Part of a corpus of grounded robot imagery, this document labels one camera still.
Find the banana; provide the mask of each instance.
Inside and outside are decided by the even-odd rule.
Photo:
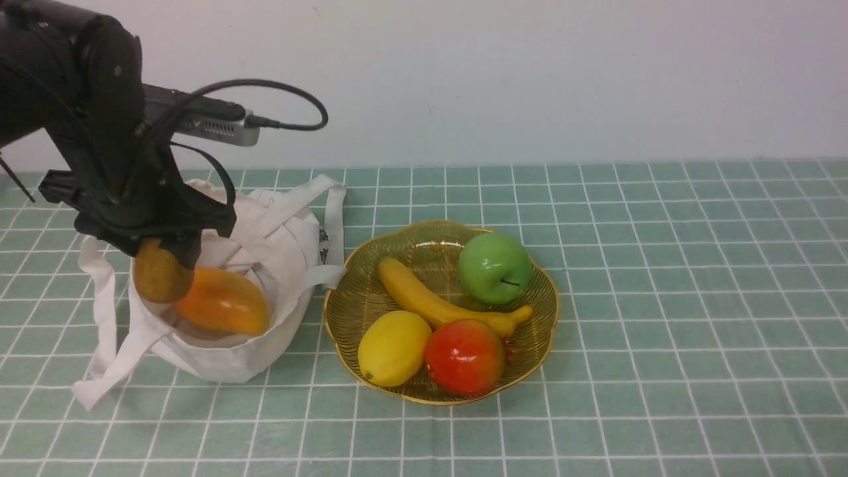
[[[405,311],[417,313],[433,328],[459,320],[475,319],[487,323],[501,338],[508,338],[519,324],[533,315],[530,305],[503,313],[466,310],[448,303],[428,289],[406,265],[392,257],[381,259],[377,270],[380,281],[398,305]]]

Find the yellow lemon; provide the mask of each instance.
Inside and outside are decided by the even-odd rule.
[[[409,381],[424,364],[432,330],[421,316],[390,311],[362,336],[358,358],[365,379],[377,386],[395,387]]]

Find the black cable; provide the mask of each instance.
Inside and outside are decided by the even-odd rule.
[[[161,139],[163,134],[173,134],[173,130],[168,131],[165,128],[176,120],[176,116],[184,110],[188,105],[196,98],[204,96],[209,93],[213,93],[215,91],[220,91],[222,89],[227,89],[230,87],[240,87],[240,86],[255,86],[255,87],[268,87],[271,89],[278,89],[285,91],[287,93],[294,94],[295,96],[299,96],[303,99],[306,99],[310,103],[312,103],[319,112],[321,112],[321,122],[314,125],[302,125],[302,124],[287,124],[287,123],[277,123],[275,127],[279,127],[281,129],[289,129],[293,131],[317,131],[324,126],[326,126],[329,121],[329,116],[326,112],[326,108],[321,101],[315,96],[307,93],[306,91],[290,86],[286,83],[281,83],[279,81],[271,81],[271,80],[261,80],[261,79],[236,79],[229,81],[220,81],[217,83],[210,84],[205,87],[201,87],[193,93],[189,93],[185,97],[183,97],[176,104],[168,108],[164,114],[162,114],[156,121],[148,129],[147,133],[144,135],[142,139],[142,149],[145,149],[150,145],[151,141],[155,141]]]
[[[20,190],[24,191],[24,194],[26,194],[26,197],[28,197],[30,199],[30,202],[35,204],[36,198],[32,197],[32,194],[30,194],[30,191],[26,190],[26,186],[24,185],[23,182],[20,181],[20,178],[18,178],[18,175],[15,174],[14,171],[12,171],[12,168],[9,167],[8,164],[6,164],[5,160],[3,160],[3,153],[0,153],[0,166],[3,168],[4,171],[6,171],[8,176],[12,178],[12,180],[18,186],[18,188],[20,188]]]
[[[26,68],[24,68],[23,66],[15,63],[12,59],[5,56],[0,56],[0,66],[5,67],[7,70],[11,71],[22,80],[29,82],[33,87],[35,87],[35,89],[39,90],[42,96],[47,96],[47,98],[52,100],[61,108],[61,110],[71,119],[71,124],[73,124],[74,128],[78,130],[77,132],[79,132],[81,136],[86,140],[86,142],[88,142],[88,147],[92,151],[92,156],[94,159],[93,165],[95,169],[97,169],[97,174],[100,177],[108,177],[109,175],[106,173],[106,166],[103,161],[103,156],[100,155],[97,150],[97,147],[95,147],[94,141],[92,140],[92,137],[89,136],[86,126],[82,124],[82,121],[80,121],[80,118],[78,118],[74,111],[71,110],[70,106],[54,90],[50,89],[50,87],[45,85],[35,75],[27,71]],[[106,191],[106,194],[112,200],[117,199],[109,190]]]
[[[249,115],[244,118],[244,127],[274,127],[276,129],[290,129],[289,125],[284,122],[274,121],[257,115]]]
[[[226,191],[226,208],[222,215],[226,214],[227,210],[232,209],[232,207],[236,204],[236,186],[232,184],[232,180],[230,179],[230,175],[226,173],[226,169],[221,165],[218,160],[209,154],[208,152],[193,148],[192,146],[186,146],[186,144],[174,143],[171,142],[170,145],[176,146],[178,148],[188,149],[190,151],[196,152],[204,157],[211,165],[215,168],[215,172],[218,173],[218,177],[220,177],[220,181],[224,184],[224,190]]]

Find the white tote bag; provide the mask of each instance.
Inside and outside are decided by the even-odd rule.
[[[226,201],[226,192],[193,180],[190,186]],[[323,193],[325,226],[310,203]],[[179,369],[212,382],[244,383],[265,371],[286,350],[303,320],[315,286],[335,288],[344,275],[342,204],[345,187],[320,175],[287,193],[256,190],[237,194],[236,224],[230,238],[204,231],[198,267],[223,268],[259,285],[271,307],[271,328],[257,337],[204,334],[179,320],[167,307],[141,299],[130,273],[130,331],[118,350],[114,269],[85,237],[80,268],[94,283],[98,346],[87,377],[71,390],[91,411],[126,379],[150,351]]]

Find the fruit bowl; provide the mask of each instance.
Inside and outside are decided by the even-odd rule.
[[[481,233],[450,221],[419,222],[381,237],[356,249],[347,259],[347,272],[338,287],[324,299],[327,332],[345,368],[361,383],[384,394],[432,405],[458,405],[479,401],[510,387],[534,373],[550,354],[560,314],[559,295],[548,274],[533,263],[533,276],[527,291],[505,306],[485,306],[463,292],[457,264],[464,244]],[[360,372],[357,359],[365,331],[379,317],[399,309],[377,274],[377,263],[391,256],[409,267],[433,292],[443,299],[475,311],[513,311],[533,307],[533,315],[516,328],[509,338],[512,350],[500,381],[478,396],[454,396],[436,386],[422,367],[401,386],[383,388],[369,383]]]

